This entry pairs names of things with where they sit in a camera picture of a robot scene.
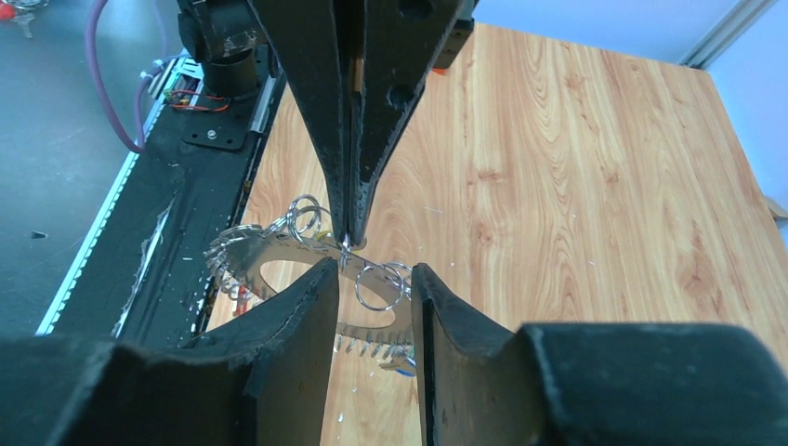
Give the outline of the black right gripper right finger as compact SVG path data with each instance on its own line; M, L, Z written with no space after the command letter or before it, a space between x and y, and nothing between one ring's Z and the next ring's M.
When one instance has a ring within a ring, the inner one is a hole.
M415 266L425 445L783 445L787 377L729 324L526 323L516 331Z

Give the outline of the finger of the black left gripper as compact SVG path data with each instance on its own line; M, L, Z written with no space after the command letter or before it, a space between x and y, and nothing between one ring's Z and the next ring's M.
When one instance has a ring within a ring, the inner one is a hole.
M376 188L422 97L462 1L362 1L352 66L348 242L365 236Z
M340 50L345 1L252 1L321 164L337 242L348 228L348 68Z

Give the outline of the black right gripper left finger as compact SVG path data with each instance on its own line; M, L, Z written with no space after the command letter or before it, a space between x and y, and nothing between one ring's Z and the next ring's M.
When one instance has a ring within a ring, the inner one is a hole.
M1 343L5 445L317 445L338 305L280 294L181 348L51 334Z

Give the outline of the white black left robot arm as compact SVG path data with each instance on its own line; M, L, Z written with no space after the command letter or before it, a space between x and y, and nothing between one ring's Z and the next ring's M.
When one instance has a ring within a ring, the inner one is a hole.
M321 164L333 234L361 245L381 176L427 76L474 29L473 1L183 1L183 46L223 97L251 92L268 46Z

